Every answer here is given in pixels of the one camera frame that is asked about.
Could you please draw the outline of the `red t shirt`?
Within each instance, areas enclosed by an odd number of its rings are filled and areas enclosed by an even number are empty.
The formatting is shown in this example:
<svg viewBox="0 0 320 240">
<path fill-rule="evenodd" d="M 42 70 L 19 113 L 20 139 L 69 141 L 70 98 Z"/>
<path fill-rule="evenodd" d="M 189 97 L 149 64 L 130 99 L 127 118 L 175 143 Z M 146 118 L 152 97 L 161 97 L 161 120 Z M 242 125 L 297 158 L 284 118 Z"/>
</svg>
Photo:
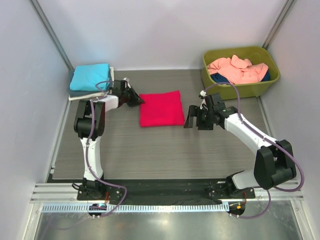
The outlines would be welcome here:
<svg viewBox="0 0 320 240">
<path fill-rule="evenodd" d="M 142 128 L 182 126 L 185 123 L 180 91 L 141 94 L 139 125 Z"/>
</svg>

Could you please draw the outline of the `olive green plastic bin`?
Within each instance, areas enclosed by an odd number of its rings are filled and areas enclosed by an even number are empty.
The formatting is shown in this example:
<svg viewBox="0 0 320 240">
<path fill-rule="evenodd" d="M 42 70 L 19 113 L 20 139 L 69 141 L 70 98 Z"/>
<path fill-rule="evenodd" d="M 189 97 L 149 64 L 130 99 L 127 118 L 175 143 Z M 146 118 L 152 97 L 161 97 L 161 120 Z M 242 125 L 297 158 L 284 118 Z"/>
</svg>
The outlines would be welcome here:
<svg viewBox="0 0 320 240">
<path fill-rule="evenodd" d="M 219 58 L 228 58 L 233 55 L 238 56 L 240 59 L 248 59 L 252 64 L 264 63 L 268 66 L 270 80 L 261 81 L 258 83 L 237 84 L 236 88 L 241 98 L 259 97 L 261 96 L 273 83 L 275 83 L 281 76 L 280 71 L 269 52 L 260 46 L 245 46 L 234 48 L 213 49 L 204 53 L 202 61 L 204 67 L 201 71 L 201 79 L 205 88 L 210 88 L 208 94 L 220 93 L 223 100 L 232 100 L 237 98 L 236 91 L 232 86 L 226 84 L 218 84 L 214 87 L 215 83 L 209 74 L 207 66 L 214 60 Z"/>
</svg>

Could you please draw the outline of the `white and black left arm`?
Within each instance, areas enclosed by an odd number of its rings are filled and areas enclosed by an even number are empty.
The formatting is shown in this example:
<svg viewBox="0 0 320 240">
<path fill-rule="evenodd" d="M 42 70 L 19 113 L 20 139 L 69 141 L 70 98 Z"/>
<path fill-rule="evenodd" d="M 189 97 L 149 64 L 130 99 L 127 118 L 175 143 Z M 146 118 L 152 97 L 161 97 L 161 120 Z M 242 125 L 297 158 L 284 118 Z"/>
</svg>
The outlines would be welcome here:
<svg viewBox="0 0 320 240">
<path fill-rule="evenodd" d="M 107 193 L 101 164 L 101 139 L 105 131 L 106 112 L 124 104 L 136 107 L 144 103 L 127 77 L 108 83 L 106 90 L 101 88 L 101 82 L 96 84 L 102 96 L 81 99 L 77 105 L 73 129 L 79 137 L 84 158 L 82 183 L 72 184 L 78 192 L 78 200 L 100 200 Z"/>
</svg>

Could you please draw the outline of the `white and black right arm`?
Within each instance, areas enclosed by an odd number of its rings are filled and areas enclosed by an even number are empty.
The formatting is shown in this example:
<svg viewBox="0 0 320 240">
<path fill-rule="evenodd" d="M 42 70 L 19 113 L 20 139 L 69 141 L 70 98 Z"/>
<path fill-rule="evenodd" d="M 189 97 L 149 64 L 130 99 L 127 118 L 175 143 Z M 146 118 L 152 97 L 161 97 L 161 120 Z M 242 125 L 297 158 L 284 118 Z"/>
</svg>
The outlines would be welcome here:
<svg viewBox="0 0 320 240">
<path fill-rule="evenodd" d="M 193 126 L 206 131 L 219 126 L 236 136 L 254 153 L 253 169 L 234 173 L 225 179 L 229 195 L 253 187 L 269 190 L 297 176 L 291 144 L 287 140 L 278 141 L 259 130 L 236 107 L 227 107 L 218 93 L 202 97 L 199 106 L 189 106 L 183 127 Z"/>
</svg>

